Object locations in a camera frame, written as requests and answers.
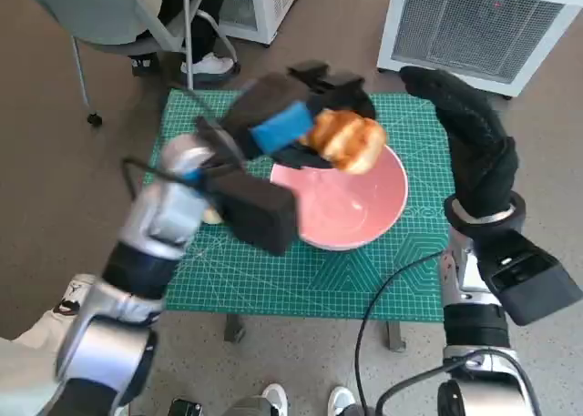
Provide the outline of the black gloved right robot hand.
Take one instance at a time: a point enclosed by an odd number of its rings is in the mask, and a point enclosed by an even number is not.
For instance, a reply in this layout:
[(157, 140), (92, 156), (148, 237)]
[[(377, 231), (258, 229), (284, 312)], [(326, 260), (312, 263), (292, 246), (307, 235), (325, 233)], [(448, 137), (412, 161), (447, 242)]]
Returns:
[(444, 128), (455, 196), (473, 218), (510, 208), (518, 169), (515, 140), (486, 96), (444, 70), (405, 66), (399, 77), (411, 96), (430, 101)]

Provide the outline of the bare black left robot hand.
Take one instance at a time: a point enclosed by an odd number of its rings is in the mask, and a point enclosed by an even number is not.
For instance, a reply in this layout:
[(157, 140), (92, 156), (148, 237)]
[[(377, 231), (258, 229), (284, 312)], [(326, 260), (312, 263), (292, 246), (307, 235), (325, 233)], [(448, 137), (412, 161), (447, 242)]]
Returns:
[(250, 85), (220, 119), (246, 159), (262, 155), (285, 167), (332, 168), (313, 148), (300, 142), (321, 113), (351, 111), (375, 119), (364, 78), (330, 71), (323, 61), (308, 60), (271, 72)]

